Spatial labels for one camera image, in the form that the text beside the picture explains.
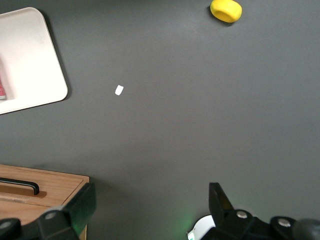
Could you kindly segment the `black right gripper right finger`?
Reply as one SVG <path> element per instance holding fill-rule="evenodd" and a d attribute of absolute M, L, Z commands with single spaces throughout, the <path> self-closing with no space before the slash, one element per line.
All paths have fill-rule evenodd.
<path fill-rule="evenodd" d="M 246 210 L 233 207 L 221 185 L 209 184 L 208 205 L 215 226 L 203 240 L 293 240 L 296 220 L 285 216 L 264 222 Z"/>

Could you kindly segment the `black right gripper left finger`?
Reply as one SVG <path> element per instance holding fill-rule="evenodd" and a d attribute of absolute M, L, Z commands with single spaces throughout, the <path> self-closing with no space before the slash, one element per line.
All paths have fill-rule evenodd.
<path fill-rule="evenodd" d="M 85 183 L 64 206 L 52 207 L 32 222 L 19 218 L 0 220 L 2 240 L 79 240 L 97 208 L 96 186 Z"/>

